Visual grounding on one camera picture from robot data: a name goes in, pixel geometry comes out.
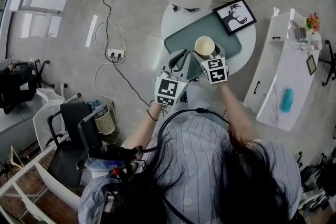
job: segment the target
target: electrical outlet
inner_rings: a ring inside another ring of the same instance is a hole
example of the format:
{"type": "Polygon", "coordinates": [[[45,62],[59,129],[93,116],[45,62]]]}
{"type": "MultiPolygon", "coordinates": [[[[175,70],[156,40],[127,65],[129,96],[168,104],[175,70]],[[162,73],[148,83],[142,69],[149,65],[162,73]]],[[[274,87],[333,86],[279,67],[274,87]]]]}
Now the electrical outlet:
{"type": "Polygon", "coordinates": [[[115,50],[115,49],[109,49],[107,51],[108,56],[111,56],[113,52],[114,52],[114,56],[115,57],[118,57],[118,54],[121,54],[121,58],[125,57],[125,51],[123,51],[123,50],[115,50]]]}

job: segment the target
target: chair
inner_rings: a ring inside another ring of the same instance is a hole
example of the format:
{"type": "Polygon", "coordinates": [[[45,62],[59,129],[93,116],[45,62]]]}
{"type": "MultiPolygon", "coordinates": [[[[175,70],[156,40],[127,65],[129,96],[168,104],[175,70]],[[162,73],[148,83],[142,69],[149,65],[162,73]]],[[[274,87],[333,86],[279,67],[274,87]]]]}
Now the chair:
{"type": "Polygon", "coordinates": [[[335,60],[336,54],[333,53],[329,40],[326,39],[324,43],[329,45],[330,61],[319,59],[319,62],[325,62],[325,63],[329,64],[330,65],[330,70],[329,70],[329,74],[328,74],[326,82],[322,82],[323,87],[328,84],[332,74],[333,74],[332,80],[336,79],[336,60],[335,60]]]}
{"type": "Polygon", "coordinates": [[[57,145],[56,152],[48,167],[48,173],[70,190],[79,187],[82,172],[77,170],[77,161],[87,151],[88,146],[102,148],[98,129],[94,121],[91,106],[85,103],[64,103],[60,111],[48,118],[48,125],[52,137],[57,145]],[[52,120],[58,115],[62,116],[71,141],[58,143],[52,120]],[[79,132],[79,124],[86,119],[79,132]]]}
{"type": "Polygon", "coordinates": [[[54,88],[42,79],[42,72],[45,64],[50,61],[44,61],[40,70],[37,68],[39,60],[33,62],[14,63],[14,68],[20,66],[21,69],[11,71],[9,67],[0,71],[0,108],[4,109],[5,114],[9,114],[17,105],[33,99],[37,87],[42,88],[42,83],[54,88]]]}
{"type": "MultiPolygon", "coordinates": [[[[46,102],[46,104],[42,106],[42,108],[40,108],[40,110],[33,116],[37,141],[42,151],[44,151],[47,145],[53,140],[53,136],[51,135],[48,125],[48,118],[60,110],[61,104],[76,102],[77,99],[81,97],[81,94],[77,93],[70,99],[66,100],[64,95],[64,88],[66,87],[66,83],[61,84],[61,96],[56,94],[53,89],[36,90],[36,94],[41,96],[41,98],[46,102]]],[[[52,124],[56,136],[67,133],[62,117],[54,119],[52,124]]]]}

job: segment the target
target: deer antler picture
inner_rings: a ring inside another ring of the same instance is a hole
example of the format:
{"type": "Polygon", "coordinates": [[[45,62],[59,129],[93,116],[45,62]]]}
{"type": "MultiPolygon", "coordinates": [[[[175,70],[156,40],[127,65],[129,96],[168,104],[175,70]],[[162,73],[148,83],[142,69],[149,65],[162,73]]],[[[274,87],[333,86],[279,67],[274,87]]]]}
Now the deer antler picture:
{"type": "Polygon", "coordinates": [[[214,11],[221,18],[224,28],[229,35],[256,22],[255,17],[244,0],[235,0],[214,11]]]}
{"type": "Polygon", "coordinates": [[[237,9],[239,7],[241,7],[241,6],[238,5],[238,4],[234,4],[234,5],[230,6],[229,14],[223,18],[224,24],[226,24],[228,27],[230,27],[229,22],[232,21],[232,20],[236,20],[241,25],[243,25],[244,23],[247,22],[247,16],[242,20],[238,20],[238,16],[237,17],[234,16],[234,13],[235,13],[234,9],[237,9]]]}

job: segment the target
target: tray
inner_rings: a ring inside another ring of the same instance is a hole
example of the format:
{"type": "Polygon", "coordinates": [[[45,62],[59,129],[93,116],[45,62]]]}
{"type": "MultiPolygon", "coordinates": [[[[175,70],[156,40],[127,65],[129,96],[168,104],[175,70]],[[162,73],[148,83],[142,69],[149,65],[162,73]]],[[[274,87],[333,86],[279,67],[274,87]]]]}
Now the tray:
{"type": "MultiPolygon", "coordinates": [[[[164,46],[169,54],[181,50],[194,50],[199,37],[207,36],[221,45],[225,50],[225,58],[229,59],[241,52],[241,44],[236,35],[227,36],[222,24],[214,13],[204,16],[190,25],[175,32],[164,40],[164,46]]],[[[191,57],[187,78],[193,79],[202,74],[202,69],[196,59],[191,57]]]]}

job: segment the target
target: framed picture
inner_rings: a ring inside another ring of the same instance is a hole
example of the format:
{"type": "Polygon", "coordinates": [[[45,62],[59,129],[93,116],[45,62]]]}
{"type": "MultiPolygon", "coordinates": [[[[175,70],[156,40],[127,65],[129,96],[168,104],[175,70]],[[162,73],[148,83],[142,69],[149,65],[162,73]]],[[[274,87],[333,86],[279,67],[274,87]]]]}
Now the framed picture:
{"type": "Polygon", "coordinates": [[[314,72],[316,71],[316,64],[315,64],[313,55],[309,56],[307,60],[307,65],[308,65],[310,75],[313,75],[314,72]]]}
{"type": "Polygon", "coordinates": [[[222,23],[228,36],[257,21],[244,0],[226,3],[215,8],[213,12],[222,23]]]}

